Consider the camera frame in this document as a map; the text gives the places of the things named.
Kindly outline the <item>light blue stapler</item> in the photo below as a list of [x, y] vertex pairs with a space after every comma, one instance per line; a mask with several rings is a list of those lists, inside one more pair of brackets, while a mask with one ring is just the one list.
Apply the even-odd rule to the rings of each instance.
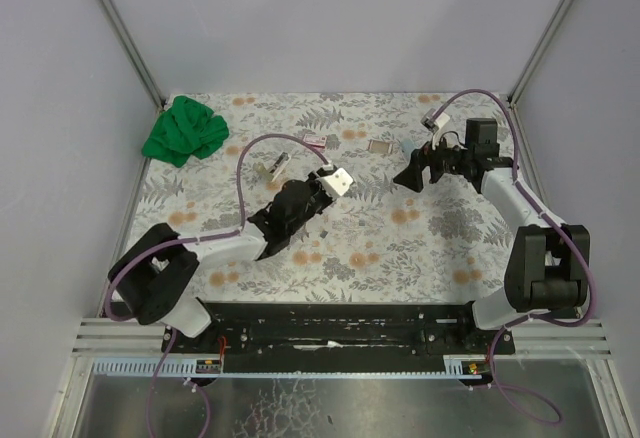
[[403, 152], [403, 154], [407, 157], [410, 158], [411, 154], [413, 153], [413, 150], [415, 149], [415, 144], [413, 143], [412, 140], [403, 140], [400, 142], [400, 146], [401, 146], [401, 150]]

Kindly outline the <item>olive green stapler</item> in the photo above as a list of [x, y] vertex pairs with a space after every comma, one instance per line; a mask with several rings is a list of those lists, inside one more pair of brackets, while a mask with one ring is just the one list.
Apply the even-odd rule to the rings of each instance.
[[270, 166], [258, 163], [254, 166], [254, 169], [261, 178], [264, 178], [267, 182], [272, 182], [281, 175], [290, 161], [291, 156], [287, 152], [282, 152]]

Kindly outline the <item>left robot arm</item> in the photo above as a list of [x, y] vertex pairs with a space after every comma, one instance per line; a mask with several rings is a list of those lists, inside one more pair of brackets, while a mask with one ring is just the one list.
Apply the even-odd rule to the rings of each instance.
[[237, 229], [184, 238], [166, 223], [151, 227], [109, 271], [105, 313], [114, 321], [161, 323], [188, 338], [200, 336], [214, 318], [201, 300], [185, 294], [196, 271], [276, 255], [352, 184], [346, 170], [323, 167], [305, 180], [286, 181], [268, 205]]

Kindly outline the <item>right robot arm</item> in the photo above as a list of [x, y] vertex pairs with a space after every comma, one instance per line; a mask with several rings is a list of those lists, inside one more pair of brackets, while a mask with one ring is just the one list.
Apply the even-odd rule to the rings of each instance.
[[518, 178], [514, 159], [500, 153], [496, 120], [467, 120], [463, 137], [446, 114], [423, 125], [431, 138], [411, 152], [394, 183], [420, 192], [445, 175], [461, 176], [513, 235], [502, 287], [471, 306], [476, 327], [497, 330], [519, 319], [548, 320], [583, 306], [589, 294], [589, 232], [552, 213]]

